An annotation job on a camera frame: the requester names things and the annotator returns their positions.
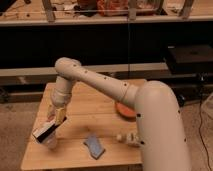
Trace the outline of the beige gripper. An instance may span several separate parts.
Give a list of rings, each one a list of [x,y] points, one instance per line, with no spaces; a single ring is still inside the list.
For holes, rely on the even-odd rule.
[[[57,107],[54,114],[54,106],[49,105],[47,112],[47,121],[50,121],[54,118],[55,115],[55,124],[60,125],[63,123],[64,118],[66,117],[66,109],[59,108],[66,106],[71,100],[71,93],[61,93],[57,89],[54,89],[51,93],[52,104]]]

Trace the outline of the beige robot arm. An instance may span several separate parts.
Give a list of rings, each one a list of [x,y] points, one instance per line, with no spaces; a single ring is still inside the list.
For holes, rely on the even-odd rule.
[[[172,89],[160,81],[136,86],[90,71],[75,59],[62,57],[51,97],[55,124],[65,118],[71,89],[81,81],[136,112],[143,171],[192,171],[180,107]]]

